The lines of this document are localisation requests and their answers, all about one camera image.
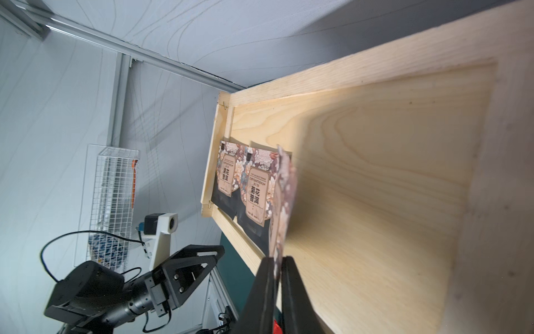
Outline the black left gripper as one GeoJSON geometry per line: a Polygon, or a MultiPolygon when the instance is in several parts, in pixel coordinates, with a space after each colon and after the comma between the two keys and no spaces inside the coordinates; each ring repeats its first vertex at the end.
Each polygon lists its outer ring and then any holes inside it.
{"type": "Polygon", "coordinates": [[[138,317],[154,311],[163,317],[180,308],[224,254],[221,245],[190,244],[178,250],[160,267],[124,284],[122,316],[138,317]]]}

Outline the brown tea bag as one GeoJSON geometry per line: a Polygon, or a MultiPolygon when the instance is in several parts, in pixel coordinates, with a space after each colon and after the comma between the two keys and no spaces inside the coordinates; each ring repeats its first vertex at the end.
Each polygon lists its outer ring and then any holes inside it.
{"type": "Polygon", "coordinates": [[[271,217],[271,235],[269,238],[269,257],[274,261],[273,276],[280,278],[286,234],[296,199],[298,184],[297,170],[291,156],[278,146],[279,169],[275,180],[273,197],[273,214],[271,217]]]}
{"type": "Polygon", "coordinates": [[[237,223],[264,255],[270,253],[271,217],[279,154],[244,146],[239,152],[237,223]]]}
{"type": "Polygon", "coordinates": [[[211,201],[231,220],[237,215],[241,175],[246,165],[248,147],[221,141],[218,147],[216,175],[211,201]]]}

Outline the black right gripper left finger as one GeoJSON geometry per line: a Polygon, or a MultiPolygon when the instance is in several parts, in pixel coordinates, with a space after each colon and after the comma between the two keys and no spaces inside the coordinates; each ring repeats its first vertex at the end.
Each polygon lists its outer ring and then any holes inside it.
{"type": "Polygon", "coordinates": [[[262,259],[253,286],[239,321],[233,328],[237,334],[272,334],[275,308],[275,260],[262,259]]]}

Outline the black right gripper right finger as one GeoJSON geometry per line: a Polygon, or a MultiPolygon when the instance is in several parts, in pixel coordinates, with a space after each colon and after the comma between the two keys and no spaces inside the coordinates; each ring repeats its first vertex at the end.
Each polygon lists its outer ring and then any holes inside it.
{"type": "Polygon", "coordinates": [[[281,271],[282,332],[285,334],[323,333],[307,290],[292,257],[284,257],[281,271]]]}

